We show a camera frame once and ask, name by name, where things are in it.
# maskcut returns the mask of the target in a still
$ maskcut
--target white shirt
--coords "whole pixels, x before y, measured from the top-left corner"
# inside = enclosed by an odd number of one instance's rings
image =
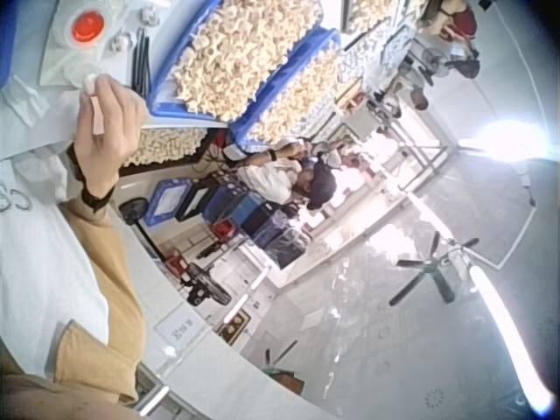
[[[0,334],[24,372],[49,378],[71,320],[108,343],[109,306],[57,206],[66,170],[39,152],[0,161]]]
[[[280,158],[263,166],[243,166],[237,175],[248,188],[264,199],[285,204],[290,201],[291,190],[301,171],[298,161]]]

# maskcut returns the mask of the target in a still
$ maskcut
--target finger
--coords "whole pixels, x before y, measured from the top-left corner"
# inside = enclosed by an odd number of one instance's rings
[[[89,96],[80,93],[80,111],[76,129],[76,147],[84,150],[91,147],[94,140],[94,105]]]
[[[136,116],[137,110],[133,96],[135,93],[121,85],[110,76],[108,78],[108,84],[111,86],[113,94],[121,106],[124,135],[127,138],[131,138],[138,131]]]
[[[95,80],[95,94],[99,100],[103,114],[103,128],[105,138],[110,140],[121,138],[123,135],[123,111],[109,84],[109,77],[102,74]]]

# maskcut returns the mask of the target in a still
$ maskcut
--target bright light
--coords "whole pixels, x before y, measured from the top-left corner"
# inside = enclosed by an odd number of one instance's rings
[[[398,143],[392,138],[372,132],[362,145],[363,150],[380,164],[385,164],[398,150]]]
[[[527,349],[523,345],[521,336],[514,321],[509,315],[508,309],[500,299],[500,295],[490,283],[485,272],[473,266],[469,269],[472,281],[478,287],[480,295],[484,299],[488,310],[500,330],[500,334],[506,343],[509,356],[514,363],[515,372],[519,383],[529,404],[540,416],[545,416],[552,410],[554,396],[541,382],[538,373],[529,358]]]
[[[366,181],[356,168],[347,168],[344,171],[332,171],[336,179],[336,193],[342,193],[347,188],[358,191]]]
[[[169,394],[169,390],[170,388],[168,386],[164,386],[163,388],[161,388],[157,392],[157,394],[155,394],[154,397],[151,400],[149,400],[148,403],[144,405],[143,408],[140,410],[140,412],[138,413],[140,417],[148,416],[151,413],[151,411],[154,410],[159,403],[161,403],[161,400],[163,400],[165,396]]]
[[[334,208],[339,208],[340,206],[342,206],[342,203],[344,203],[347,200],[347,196],[344,195],[341,192],[336,192],[332,198],[331,201],[329,201],[329,204],[331,206],[333,206]]]
[[[332,251],[336,251],[338,248],[340,248],[343,241],[344,238],[342,238],[342,235],[340,234],[340,231],[338,229],[325,238],[326,246],[329,247]]]
[[[509,163],[547,156],[544,133],[535,125],[515,120],[492,122],[476,138],[460,140],[459,145],[480,149]]]
[[[235,304],[235,306],[231,308],[231,311],[229,311],[227,315],[224,317],[224,324],[229,323],[229,321],[231,321],[234,318],[234,316],[237,315],[237,312],[239,312],[239,310],[245,305],[245,302],[247,302],[248,299],[249,299],[249,295],[247,293],[241,296],[241,299],[239,299],[239,301]]]
[[[325,220],[325,216],[321,213],[315,213],[313,216],[305,208],[299,210],[299,219],[303,223],[307,223],[312,228],[316,228],[322,221]]]
[[[261,274],[259,274],[259,277],[257,277],[256,280],[251,284],[252,291],[255,290],[257,287],[259,287],[259,284],[263,282],[263,280],[266,278],[266,275],[269,274],[269,271],[270,271],[269,265],[267,265],[262,269]]]
[[[366,242],[377,253],[384,253],[391,263],[395,264],[403,255],[415,256],[417,247],[402,229],[389,224],[382,227],[379,232],[373,234]]]
[[[173,346],[167,346],[164,349],[164,353],[165,353],[165,355],[167,355],[169,357],[175,357],[177,355],[177,350],[175,350],[175,347],[173,347]]]

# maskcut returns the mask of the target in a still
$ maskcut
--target electric fan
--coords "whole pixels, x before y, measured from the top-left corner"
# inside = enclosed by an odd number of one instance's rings
[[[438,251],[440,238],[441,234],[436,231],[436,233],[434,234],[434,239],[431,242],[429,260],[399,260],[396,262],[397,267],[420,269],[421,271],[416,274],[416,276],[406,286],[404,286],[401,291],[399,291],[391,300],[388,301],[389,306],[395,306],[399,302],[401,302],[415,287],[420,284],[420,282],[426,275],[431,275],[431,278],[433,278],[439,294],[447,304],[450,304],[455,300],[455,293],[453,293],[453,290],[445,280],[445,277],[441,274],[439,267],[449,263],[449,254],[453,250],[471,248],[479,243],[480,240],[479,238],[472,238],[471,240],[465,242],[463,245],[460,245],[457,248],[452,249],[448,253],[444,254],[443,256],[437,258],[436,252]]]
[[[445,77],[451,71],[451,69],[445,65],[448,61],[449,59],[445,56],[443,51],[437,48],[426,48],[422,51],[423,67],[420,66],[418,71],[430,86],[434,86],[432,76]]]

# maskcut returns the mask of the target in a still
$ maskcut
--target table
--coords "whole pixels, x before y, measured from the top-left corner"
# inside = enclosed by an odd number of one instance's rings
[[[182,31],[186,22],[202,4],[202,0],[174,0],[174,5],[162,13],[162,23],[155,30],[150,29],[150,68],[152,76],[156,73],[171,48],[170,39],[175,39]],[[14,56],[11,73],[16,74],[31,88],[37,90],[51,104],[71,87],[41,87],[39,73],[43,59],[46,39],[51,28],[57,0],[25,0],[19,5],[17,29],[14,41]],[[0,124],[3,141],[17,141],[30,135],[31,129],[25,125],[18,115],[7,106],[4,98],[0,99]],[[146,128],[157,127],[226,127],[223,122],[183,120],[174,118],[156,118],[151,116],[145,124]]]

